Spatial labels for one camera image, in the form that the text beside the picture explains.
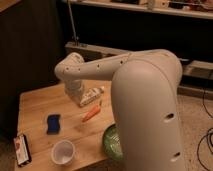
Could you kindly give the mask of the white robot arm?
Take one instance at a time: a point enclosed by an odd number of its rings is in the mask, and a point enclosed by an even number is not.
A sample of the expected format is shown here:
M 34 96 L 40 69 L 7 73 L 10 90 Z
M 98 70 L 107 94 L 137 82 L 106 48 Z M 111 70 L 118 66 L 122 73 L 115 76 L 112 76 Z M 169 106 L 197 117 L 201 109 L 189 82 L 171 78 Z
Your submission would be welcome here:
M 75 101 L 84 80 L 111 82 L 125 171 L 186 171 L 177 110 L 182 66 L 174 53 L 145 50 L 90 62 L 71 53 L 56 65 L 55 75 Z

